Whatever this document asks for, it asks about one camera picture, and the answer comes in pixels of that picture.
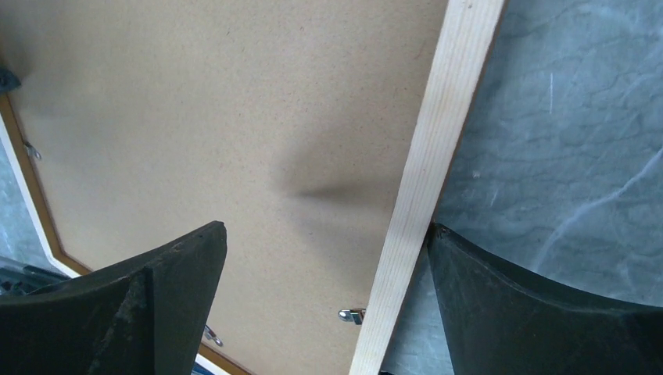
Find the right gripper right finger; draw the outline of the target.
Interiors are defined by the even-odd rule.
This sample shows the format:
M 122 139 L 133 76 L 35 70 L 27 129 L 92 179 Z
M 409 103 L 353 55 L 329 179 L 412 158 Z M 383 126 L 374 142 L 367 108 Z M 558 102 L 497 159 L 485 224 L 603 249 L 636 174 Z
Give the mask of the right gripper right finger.
M 439 223 L 425 244 L 455 373 L 661 373 L 661 308 L 542 277 Z

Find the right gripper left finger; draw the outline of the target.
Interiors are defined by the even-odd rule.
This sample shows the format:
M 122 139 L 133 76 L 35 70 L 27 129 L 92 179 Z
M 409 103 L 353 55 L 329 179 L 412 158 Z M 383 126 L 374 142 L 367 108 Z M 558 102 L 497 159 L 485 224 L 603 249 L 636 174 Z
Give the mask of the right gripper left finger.
M 191 373 L 226 255 L 226 227 L 213 221 L 90 274 L 2 297 L 2 373 Z

